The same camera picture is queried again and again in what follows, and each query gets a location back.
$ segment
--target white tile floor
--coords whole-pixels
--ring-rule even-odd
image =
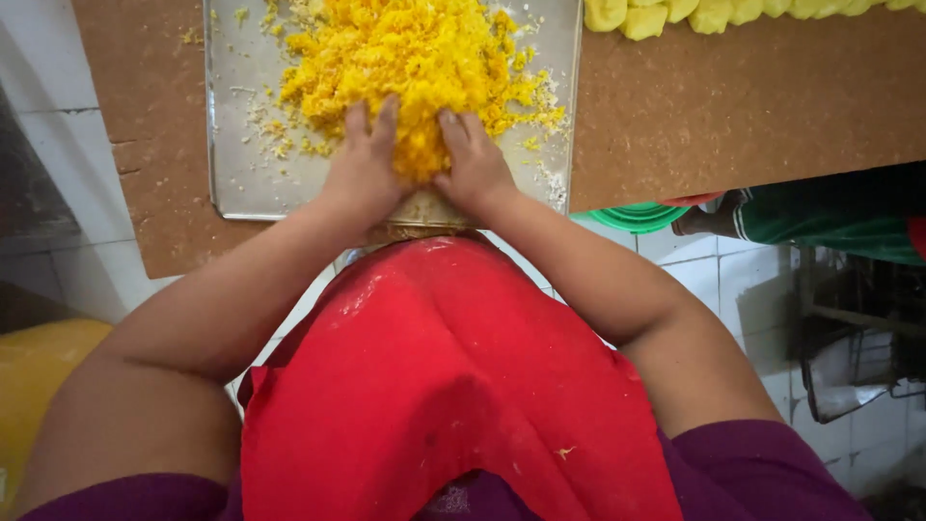
[[[0,280],[118,322],[173,279],[151,281],[144,274],[68,0],[0,0],[0,83],[83,230],[82,237],[67,240],[0,240]],[[782,416],[840,483],[865,494],[905,473],[926,482],[923,397],[882,397],[826,426],[811,418],[799,370],[783,360],[793,308],[787,248],[709,235],[676,237],[669,230],[633,236],[581,224],[663,266],[715,312],[756,366]],[[527,261],[490,237],[555,296]],[[312,285],[258,362],[305,316],[332,277],[329,269]]]

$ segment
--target green container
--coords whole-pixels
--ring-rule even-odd
[[[674,207],[658,203],[639,203],[604,210],[590,210],[579,215],[606,226],[632,234],[650,234],[672,224],[691,207]]]

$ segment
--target metal tray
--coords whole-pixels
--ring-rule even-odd
[[[247,7],[249,15],[239,28],[234,12],[241,7]],[[217,19],[210,16],[213,9]],[[288,16],[285,2],[281,3],[280,11],[281,17]],[[272,88],[275,95],[278,94],[281,73],[291,64],[291,59],[282,51],[282,39],[277,46],[275,37],[260,31],[258,23],[266,12],[264,0],[204,0],[203,12],[206,128],[212,202],[226,219],[278,221],[319,193],[329,161],[298,153],[302,136],[309,137],[313,143],[319,140],[304,128],[289,131],[296,147],[289,152],[288,159],[275,159],[272,154],[263,154],[259,150],[255,128],[247,124],[251,97],[262,102],[269,101],[264,84]],[[540,30],[519,40],[519,48],[532,45],[537,51],[527,70],[550,69],[551,78],[559,83],[556,95],[559,104],[566,108],[569,131],[565,135],[552,136],[541,150],[531,152],[518,143],[535,135],[542,137],[542,132],[528,125],[518,125],[501,136],[499,145],[518,188],[565,214],[569,211],[572,117],[582,34],[581,0],[532,0],[529,5],[513,6],[509,12],[518,24],[526,23],[529,14],[534,19],[544,17]],[[286,121],[281,112],[277,115],[273,109],[269,115]],[[536,159],[543,162],[542,169],[537,166]],[[557,188],[551,186],[551,176],[557,176]],[[421,191],[411,197],[390,217],[389,222],[472,225],[430,191]]]

